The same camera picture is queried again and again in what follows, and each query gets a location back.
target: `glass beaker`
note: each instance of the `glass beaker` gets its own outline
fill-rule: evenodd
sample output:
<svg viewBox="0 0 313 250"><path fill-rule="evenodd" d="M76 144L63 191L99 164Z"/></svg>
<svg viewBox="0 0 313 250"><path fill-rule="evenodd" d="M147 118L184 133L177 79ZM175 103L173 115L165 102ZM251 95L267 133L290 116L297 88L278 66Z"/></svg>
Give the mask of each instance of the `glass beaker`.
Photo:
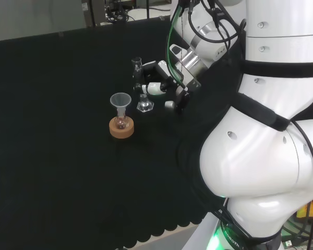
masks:
<svg viewBox="0 0 313 250"><path fill-rule="evenodd" d="M116 128L126 129L129 127L130 121L125 116L125 110L131 103L131 96L126 93L116 93L110 97L110 103L117 108L117 117L114 120Z"/></svg>
<svg viewBox="0 0 313 250"><path fill-rule="evenodd" d="M137 109L143 113L151 111L154 107L154 102L150 101L146 94L140 94L140 102Z"/></svg>

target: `gray wall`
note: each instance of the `gray wall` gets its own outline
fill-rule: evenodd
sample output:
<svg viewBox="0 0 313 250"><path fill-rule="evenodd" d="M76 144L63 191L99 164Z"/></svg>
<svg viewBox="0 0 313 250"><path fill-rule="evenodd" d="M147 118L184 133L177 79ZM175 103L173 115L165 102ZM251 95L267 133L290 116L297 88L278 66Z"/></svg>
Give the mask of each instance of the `gray wall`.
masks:
<svg viewBox="0 0 313 250"><path fill-rule="evenodd" d="M84 27L81 0L0 0L0 40Z"/></svg>

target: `green led light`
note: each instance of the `green led light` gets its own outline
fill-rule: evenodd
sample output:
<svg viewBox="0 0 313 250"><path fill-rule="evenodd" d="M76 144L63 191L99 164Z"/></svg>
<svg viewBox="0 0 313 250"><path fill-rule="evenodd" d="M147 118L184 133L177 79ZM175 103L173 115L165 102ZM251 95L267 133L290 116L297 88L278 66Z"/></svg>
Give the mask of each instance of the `green led light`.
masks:
<svg viewBox="0 0 313 250"><path fill-rule="evenodd" d="M214 236L211 237L207 250L217 250L219 246L220 241L218 239L218 234L215 234Z"/></svg>

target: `black strap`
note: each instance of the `black strap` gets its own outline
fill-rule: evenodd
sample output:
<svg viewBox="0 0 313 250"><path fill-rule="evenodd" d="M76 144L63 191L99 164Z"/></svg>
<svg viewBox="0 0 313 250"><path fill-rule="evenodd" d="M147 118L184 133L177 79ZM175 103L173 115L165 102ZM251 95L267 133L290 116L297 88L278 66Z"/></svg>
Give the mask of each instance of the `black strap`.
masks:
<svg viewBox="0 0 313 250"><path fill-rule="evenodd" d="M290 120L277 115L274 111L260 104L258 101L242 93L236 93L232 99L232 106L246 116L257 120L277 131L286 130Z"/></svg>
<svg viewBox="0 0 313 250"><path fill-rule="evenodd" d="M313 62L304 63L284 63L284 62L264 62L248 61L240 62L240 70L243 74L261 77L279 78L311 78L313 77Z"/></svg>

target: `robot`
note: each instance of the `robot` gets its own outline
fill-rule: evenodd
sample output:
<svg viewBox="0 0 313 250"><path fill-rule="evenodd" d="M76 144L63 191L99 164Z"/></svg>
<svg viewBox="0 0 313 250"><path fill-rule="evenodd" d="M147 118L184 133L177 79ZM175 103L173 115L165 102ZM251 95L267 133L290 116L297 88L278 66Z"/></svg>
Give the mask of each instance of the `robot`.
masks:
<svg viewBox="0 0 313 250"><path fill-rule="evenodd" d="M190 45L170 46L178 58L175 74L182 74L176 94L199 86L197 77L236 42L238 31L227 16L217 29L223 9L238 26L246 19L237 100L206 139L200 171L211 192L228 198L222 213L232 221L215 232L220 249L284 249L281 227L313 200L313 120L292 120L313 102L313 0L221 2L225 6L218 0L172 2L174 29ZM203 39L234 35L229 43ZM167 64L159 62L158 71L176 79Z"/></svg>

